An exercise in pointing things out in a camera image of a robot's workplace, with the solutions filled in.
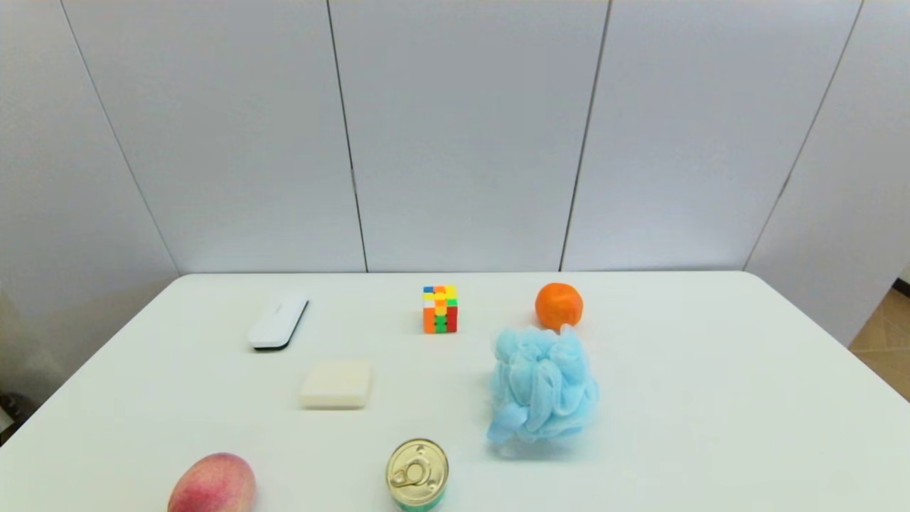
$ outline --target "dark object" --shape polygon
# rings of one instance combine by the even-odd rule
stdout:
[[[907,297],[910,297],[910,283],[904,281],[903,279],[898,279],[894,284],[891,285],[891,287],[903,293]]]
[[[2,445],[28,421],[28,418],[32,417],[38,407],[35,402],[22,394],[0,393],[0,409],[3,409],[13,419],[13,426],[0,432],[0,445]]]

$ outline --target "wooden floor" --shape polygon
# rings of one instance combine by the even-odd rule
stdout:
[[[850,352],[910,400],[910,298],[890,290]]]

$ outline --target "tin can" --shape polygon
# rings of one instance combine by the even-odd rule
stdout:
[[[386,484],[405,512],[427,512],[442,501],[449,482],[449,458],[429,439],[411,439],[389,457]]]

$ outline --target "wall panel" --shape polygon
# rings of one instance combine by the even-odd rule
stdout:
[[[65,6],[182,272],[364,270],[325,2]]]
[[[371,271],[555,271],[605,2],[331,2]]]
[[[566,270],[741,269],[858,0],[616,0]]]
[[[910,261],[910,3],[866,1],[747,271],[849,344]]]
[[[46,399],[176,277],[60,3],[0,1],[0,389]]]

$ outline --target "panel seam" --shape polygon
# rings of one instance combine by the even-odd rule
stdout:
[[[594,99],[597,96],[597,82],[601,77],[601,64],[603,62],[603,49],[607,43],[607,29],[610,26],[610,12],[613,9],[613,0],[607,3],[607,14],[603,18],[603,30],[601,32],[601,48],[597,53],[597,65],[594,68],[594,82],[591,85],[591,99],[588,102],[588,116],[584,120],[584,133],[581,136],[581,152],[578,156],[578,168],[575,170],[575,183],[571,191],[571,203],[569,205],[569,218],[566,220],[566,231],[562,238],[562,254],[560,255],[560,268],[565,264],[566,248],[569,245],[569,230],[571,229],[572,214],[575,212],[575,198],[578,195],[578,182],[581,177],[581,164],[584,161],[584,149],[588,143],[588,130],[591,127],[591,114],[594,110]]]
[[[771,211],[768,212],[768,217],[764,220],[764,224],[762,224],[762,228],[758,231],[758,236],[755,238],[755,244],[752,246],[752,250],[749,251],[749,256],[745,259],[745,263],[743,264],[743,271],[749,267],[749,263],[752,261],[755,250],[758,249],[758,244],[762,240],[764,232],[768,228],[768,224],[771,223],[771,218],[774,216],[774,211],[777,209],[777,204],[781,202],[781,198],[784,196],[784,192],[786,191],[787,186],[790,185],[790,178],[794,174],[796,164],[799,163],[799,159],[803,155],[803,150],[805,149],[806,143],[809,141],[809,136],[812,135],[812,130],[815,128],[815,121],[818,120],[818,115],[822,112],[824,101],[828,99],[828,92],[831,91],[831,85],[834,83],[834,78],[837,76],[837,70],[840,69],[841,62],[844,61],[844,54],[847,52],[847,47],[850,46],[850,39],[853,37],[853,31],[856,28],[856,22],[859,21],[859,16],[863,12],[863,5],[865,5],[865,0],[861,0],[859,7],[856,9],[856,17],[854,17],[853,24],[850,25],[850,31],[847,33],[847,38],[844,41],[844,47],[841,48],[841,55],[837,58],[837,64],[834,65],[834,71],[831,73],[831,78],[828,79],[828,85],[824,88],[822,100],[818,102],[818,108],[815,110],[815,115],[812,117],[812,122],[809,123],[809,129],[806,130],[805,137],[803,137],[803,144],[801,144],[799,150],[796,151],[796,158],[794,159],[794,163],[790,166],[790,170],[787,172],[787,177],[784,179],[784,183],[781,185],[781,189],[777,193],[777,198],[774,199],[774,204],[771,206]]]
[[[60,0],[60,8],[63,10],[63,16],[66,18],[66,25],[69,26],[69,33],[73,37],[73,42],[76,43],[76,50],[79,52],[79,58],[82,59],[82,66],[86,70],[88,81],[91,82],[92,88],[95,90],[95,97],[98,98],[98,105],[101,106],[101,111],[105,115],[107,127],[110,128],[111,135],[114,136],[114,141],[116,142],[117,149],[120,150],[120,156],[123,157],[123,161],[126,164],[126,170],[129,171],[129,176],[133,179],[133,184],[136,185],[136,191],[139,193],[139,197],[142,198],[142,203],[146,206],[148,217],[152,220],[152,225],[155,226],[155,231],[158,233],[158,238],[161,240],[161,245],[163,245],[165,248],[167,257],[170,258],[171,264],[174,265],[174,270],[177,271],[177,277],[180,277],[184,274],[182,271],[180,271],[180,267],[177,265],[177,261],[174,260],[174,253],[171,252],[170,247],[167,246],[167,241],[165,240],[164,235],[161,233],[161,228],[158,226],[158,221],[155,219],[155,215],[152,213],[151,207],[148,206],[146,195],[142,193],[142,187],[139,186],[139,181],[136,179],[136,173],[133,172],[133,166],[130,165],[129,158],[126,157],[126,152],[123,150],[123,144],[120,143],[120,137],[117,136],[116,130],[114,130],[114,123],[111,122],[111,117],[107,114],[105,102],[101,99],[101,93],[98,92],[98,85],[95,83],[95,78],[92,77],[92,71],[88,68],[86,56],[83,54],[82,47],[79,45],[79,39],[76,37],[76,31],[73,30],[73,23],[69,21],[69,13],[66,11],[66,6],[63,4],[63,0]]]
[[[335,76],[339,82],[339,99],[341,100],[341,119],[344,121],[344,137],[348,143],[348,164],[350,165],[350,185],[354,191],[354,208],[357,210],[357,224],[360,229],[360,248],[363,251],[363,270],[369,272],[367,263],[367,241],[363,238],[363,219],[360,217],[360,197],[357,193],[357,175],[354,173],[354,156],[350,150],[350,132],[348,131],[348,111],[345,109],[344,92],[341,88],[341,67],[339,67],[339,51],[335,45],[335,24],[332,22],[332,7],[326,0],[326,12],[329,13],[329,34],[332,39],[332,55],[335,57]]]

